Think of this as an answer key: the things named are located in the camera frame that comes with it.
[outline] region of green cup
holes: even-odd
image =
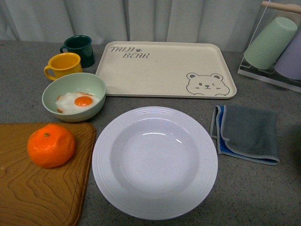
[[[258,69],[269,69],[293,39],[297,28],[288,18],[275,18],[252,41],[244,52],[244,58]]]
[[[82,68],[90,67],[95,63],[92,39],[85,35],[76,35],[68,38],[61,46],[60,52],[63,53],[63,49],[68,52],[76,53],[80,56],[80,64]]]

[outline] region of tangerine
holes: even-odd
[[[27,152],[31,161],[41,167],[61,166],[75,152],[75,137],[67,128],[49,123],[31,134]]]

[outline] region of bowl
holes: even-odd
[[[100,99],[96,105],[79,113],[60,113],[55,102],[60,95],[66,93],[89,93]],[[56,118],[68,122],[79,122],[95,116],[103,107],[106,97],[105,82],[91,73],[73,73],[53,81],[44,90],[42,103],[44,107]]]

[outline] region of wooden cutting board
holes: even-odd
[[[0,124],[0,225],[63,226],[79,222],[96,130],[90,123],[57,123],[75,136],[76,150],[63,166],[31,162],[27,141],[47,123]]]

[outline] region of mug handle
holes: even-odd
[[[50,75],[48,73],[48,70],[51,69],[48,65],[44,68],[44,74],[46,75],[47,78],[49,78],[50,80],[54,81],[56,80],[56,77]]]
[[[63,51],[64,48],[67,49],[67,47],[66,47],[65,45],[62,45],[61,48],[60,48],[60,52],[61,52],[61,53],[64,52],[64,51]]]

